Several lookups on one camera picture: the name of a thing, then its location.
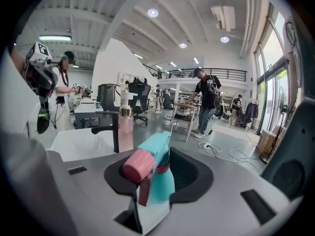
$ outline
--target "cardboard box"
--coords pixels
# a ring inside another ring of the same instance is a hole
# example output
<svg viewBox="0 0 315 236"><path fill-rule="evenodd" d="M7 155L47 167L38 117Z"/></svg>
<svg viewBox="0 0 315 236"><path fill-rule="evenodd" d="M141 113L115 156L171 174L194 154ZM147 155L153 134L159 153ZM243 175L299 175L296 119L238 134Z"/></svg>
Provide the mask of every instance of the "cardboard box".
<svg viewBox="0 0 315 236"><path fill-rule="evenodd" d="M276 148L278 147L278 145L281 141L281 137L278 137L276 144L275 144L274 148L272 149L271 148L272 143L275 140L275 138L276 138L275 134L273 134L270 131L263 130L261 132L259 141L256 145L259 153L264 153L265 155L271 155L276 150Z"/></svg>

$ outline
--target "office chair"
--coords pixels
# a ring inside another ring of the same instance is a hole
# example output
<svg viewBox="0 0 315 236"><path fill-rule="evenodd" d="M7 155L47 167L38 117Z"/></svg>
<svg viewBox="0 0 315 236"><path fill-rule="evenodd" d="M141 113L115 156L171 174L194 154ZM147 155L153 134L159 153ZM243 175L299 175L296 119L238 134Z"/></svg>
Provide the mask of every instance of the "office chair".
<svg viewBox="0 0 315 236"><path fill-rule="evenodd" d="M129 105L132 108L133 119L140 119L144 121L146 126L148 125L148 118L140 116L139 114L149 109L148 96L151 90L150 85L143 84L141 82L129 83L129 92L137 93L132 100L129 100Z"/></svg>

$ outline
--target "pump dispenser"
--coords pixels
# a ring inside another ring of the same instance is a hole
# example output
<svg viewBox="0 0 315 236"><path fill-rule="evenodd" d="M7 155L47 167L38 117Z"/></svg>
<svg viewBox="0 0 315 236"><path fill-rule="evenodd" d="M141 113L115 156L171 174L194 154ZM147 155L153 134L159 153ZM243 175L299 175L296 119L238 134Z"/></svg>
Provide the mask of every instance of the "pump dispenser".
<svg viewBox="0 0 315 236"><path fill-rule="evenodd" d="M128 101L132 100L137 93L123 91L121 93L121 106L118 118L118 143L119 152L133 149L133 117L132 108Z"/></svg>

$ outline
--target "jeans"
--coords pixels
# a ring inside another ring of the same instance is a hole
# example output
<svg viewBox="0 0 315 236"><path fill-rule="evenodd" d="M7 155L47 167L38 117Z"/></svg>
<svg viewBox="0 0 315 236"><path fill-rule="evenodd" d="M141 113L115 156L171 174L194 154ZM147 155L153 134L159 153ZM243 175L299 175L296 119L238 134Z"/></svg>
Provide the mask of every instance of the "jeans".
<svg viewBox="0 0 315 236"><path fill-rule="evenodd" d="M215 112L215 108L209 109L209 108L204 108L203 106L200 106L199 110L199 125L198 129L200 129L201 133L205 134L206 129L208 126L208 123L210 121L210 118Z"/></svg>
<svg viewBox="0 0 315 236"><path fill-rule="evenodd" d="M237 110L232 109L232 115L231 115L231 124L235 125L237 122Z"/></svg>

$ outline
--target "woman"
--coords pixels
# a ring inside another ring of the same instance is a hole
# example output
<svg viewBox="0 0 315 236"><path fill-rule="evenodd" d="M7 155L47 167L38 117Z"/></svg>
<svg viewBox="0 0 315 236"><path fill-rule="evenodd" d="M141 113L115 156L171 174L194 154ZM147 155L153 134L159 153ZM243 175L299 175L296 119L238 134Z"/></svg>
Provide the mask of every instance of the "woman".
<svg viewBox="0 0 315 236"><path fill-rule="evenodd" d="M82 93L82 89L78 91L79 88L69 87L68 69L68 56L63 54L59 64L53 68L53 72L58 76L58 82L48 99L50 121L57 132L73 129L68 107L69 94L71 92Z"/></svg>

